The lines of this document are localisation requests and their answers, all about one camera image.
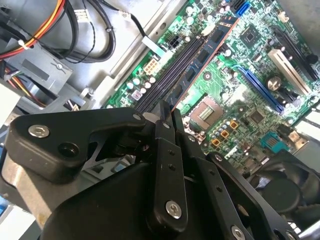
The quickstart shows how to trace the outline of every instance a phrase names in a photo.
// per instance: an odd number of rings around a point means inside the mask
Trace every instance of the screw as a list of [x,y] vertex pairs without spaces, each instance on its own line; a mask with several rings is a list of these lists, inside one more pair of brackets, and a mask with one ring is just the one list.
[[222,157],[220,157],[218,154],[214,155],[215,159],[217,159],[219,162],[222,162]]
[[236,240],[246,240],[244,233],[237,226],[233,225],[231,227],[231,232]]
[[167,129],[170,128],[170,126],[168,124],[166,124],[165,122],[163,123],[163,126],[165,126]]
[[179,219],[182,216],[181,207],[174,201],[168,201],[165,204],[165,210],[171,217],[175,219]]
[[137,115],[137,114],[133,114],[133,117],[135,118],[135,119],[137,119],[137,120],[141,120],[141,117],[139,116],[139,115]]
[[295,237],[290,232],[285,232],[290,240],[296,240]]
[[63,69],[64,67],[59,63],[59,64],[56,65],[56,68],[59,69],[59,70],[61,70],[61,69]]
[[191,142],[195,142],[195,141],[196,141],[195,138],[194,138],[193,136],[191,136],[191,135],[188,136],[188,139],[189,139]]
[[29,127],[28,132],[31,136],[43,139],[49,136],[49,128],[43,125],[33,125]]

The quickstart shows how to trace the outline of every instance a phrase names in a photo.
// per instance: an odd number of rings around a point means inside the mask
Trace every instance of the motherboard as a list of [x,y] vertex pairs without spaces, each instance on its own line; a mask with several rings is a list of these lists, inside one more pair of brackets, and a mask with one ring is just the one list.
[[150,112],[165,99],[204,153],[241,173],[297,150],[281,133],[319,101],[320,65],[279,3],[189,0],[157,45],[105,108]]

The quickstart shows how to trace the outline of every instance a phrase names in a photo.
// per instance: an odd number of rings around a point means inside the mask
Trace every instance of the cooling fan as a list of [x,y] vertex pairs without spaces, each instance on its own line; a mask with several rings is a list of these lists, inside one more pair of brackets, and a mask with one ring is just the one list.
[[280,215],[304,230],[320,220],[319,176],[282,150],[247,180]]

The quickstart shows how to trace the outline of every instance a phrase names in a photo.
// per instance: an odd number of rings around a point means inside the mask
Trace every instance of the green circuit board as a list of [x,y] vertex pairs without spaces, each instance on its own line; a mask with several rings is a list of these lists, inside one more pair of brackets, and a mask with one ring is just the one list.
[[[251,4],[250,9],[241,16],[237,26],[225,42],[232,51],[232,55],[230,57],[222,54],[216,56],[177,106],[184,117],[186,131],[194,134],[202,150],[205,153],[217,151],[223,154],[241,172],[247,168],[254,169],[255,166],[261,164],[263,156],[273,154],[261,146],[261,138],[267,133],[275,132],[280,124],[293,126],[314,105],[314,98],[320,97],[320,84],[317,81],[308,80],[299,71],[299,75],[312,89],[312,93],[300,96],[298,104],[291,104],[279,114],[272,110],[257,90],[252,88],[240,72],[237,72],[236,66],[248,69],[264,85],[270,77],[279,76],[283,86],[290,91],[294,90],[268,56],[268,52],[274,48],[274,45],[271,44],[271,41],[275,40],[272,26],[278,26],[285,31],[304,55],[311,53],[290,20],[284,21],[285,16],[281,14],[283,10],[276,1],[250,0],[248,2]],[[157,80],[161,76],[179,52],[184,49],[187,44],[186,39],[194,37],[206,26],[221,18],[218,3],[220,0],[189,1],[158,41],[159,46],[169,50],[170,40],[174,36],[181,36],[181,43],[175,49],[170,49],[171,59],[158,73],[148,75],[144,68],[154,55],[150,52],[128,79],[119,86],[105,107],[135,107],[138,101],[133,99],[133,91],[140,93],[142,88],[148,91],[145,84],[150,82],[151,77]],[[193,13],[186,14],[186,7],[192,7]],[[190,16],[194,19],[193,24],[188,23],[187,18]],[[245,37],[249,35],[251,41],[248,42]],[[313,68],[319,73],[318,63],[314,64]],[[128,83],[137,79],[138,84],[131,84],[128,89]],[[221,107],[223,115],[208,129],[203,130],[193,121],[191,113],[207,97]]]

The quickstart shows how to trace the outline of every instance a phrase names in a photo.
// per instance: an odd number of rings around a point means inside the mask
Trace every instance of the pcie slot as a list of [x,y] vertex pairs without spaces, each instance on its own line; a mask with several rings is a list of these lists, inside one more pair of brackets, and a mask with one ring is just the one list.
[[269,103],[278,113],[282,113],[285,108],[275,99],[274,96],[266,89],[266,87],[257,79],[257,77],[249,70],[238,67],[244,78],[259,92],[259,94]]
[[203,47],[194,56],[192,62],[187,67],[174,89],[169,93],[166,101],[175,109],[180,100],[187,93],[188,89],[199,77],[215,56],[220,46],[227,39],[233,28],[237,25],[239,18],[224,16],[217,23],[216,27],[205,41]]
[[204,43],[203,37],[193,38],[187,47],[179,54],[174,63],[165,71],[161,78],[152,86],[135,107],[141,113],[148,112],[159,99],[175,85],[177,78],[188,67],[194,55]]
[[310,80],[318,80],[319,76],[317,72],[310,66],[303,53],[298,49],[297,45],[291,40],[291,38],[279,29],[278,26],[274,26],[273,29],[276,37],[280,43],[286,47],[289,54],[292,55],[293,60],[302,70],[303,74]]
[[273,49],[268,53],[268,56],[299,94],[308,95],[312,92],[281,50]]

